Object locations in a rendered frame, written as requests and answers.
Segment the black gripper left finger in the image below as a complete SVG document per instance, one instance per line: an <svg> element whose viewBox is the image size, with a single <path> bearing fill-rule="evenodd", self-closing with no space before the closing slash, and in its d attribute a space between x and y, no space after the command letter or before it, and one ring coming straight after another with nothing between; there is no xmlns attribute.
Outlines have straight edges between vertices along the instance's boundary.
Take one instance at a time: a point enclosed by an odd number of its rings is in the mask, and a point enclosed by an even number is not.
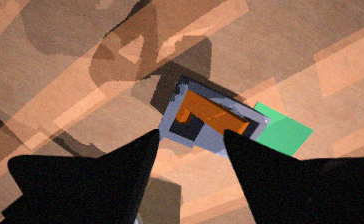
<svg viewBox="0 0 364 224"><path fill-rule="evenodd" d="M98 224L134 224L159 141L159 129L153 129L98 158L20 154L7 167L22 194L81 195Z"/></svg>

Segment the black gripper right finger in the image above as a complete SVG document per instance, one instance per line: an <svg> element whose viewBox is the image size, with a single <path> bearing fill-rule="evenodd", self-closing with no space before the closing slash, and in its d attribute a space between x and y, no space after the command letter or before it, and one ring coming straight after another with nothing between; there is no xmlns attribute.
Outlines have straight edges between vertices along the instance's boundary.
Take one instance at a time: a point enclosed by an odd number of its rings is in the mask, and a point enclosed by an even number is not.
<svg viewBox="0 0 364 224"><path fill-rule="evenodd" d="M364 182L364 157L298 160L230 129L223 139L256 224L305 224L327 185Z"/></svg>

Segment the orange l-shaped part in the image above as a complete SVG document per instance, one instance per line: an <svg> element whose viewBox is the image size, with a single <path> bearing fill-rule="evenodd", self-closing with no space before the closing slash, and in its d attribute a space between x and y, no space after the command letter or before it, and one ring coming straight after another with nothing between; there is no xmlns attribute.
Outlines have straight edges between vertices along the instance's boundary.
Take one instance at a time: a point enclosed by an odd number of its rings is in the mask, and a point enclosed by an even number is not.
<svg viewBox="0 0 364 224"><path fill-rule="evenodd" d="M188 90L174 120L178 124L186 124L193 115L223 136L225 129L241 135L250 123L224 106Z"/></svg>

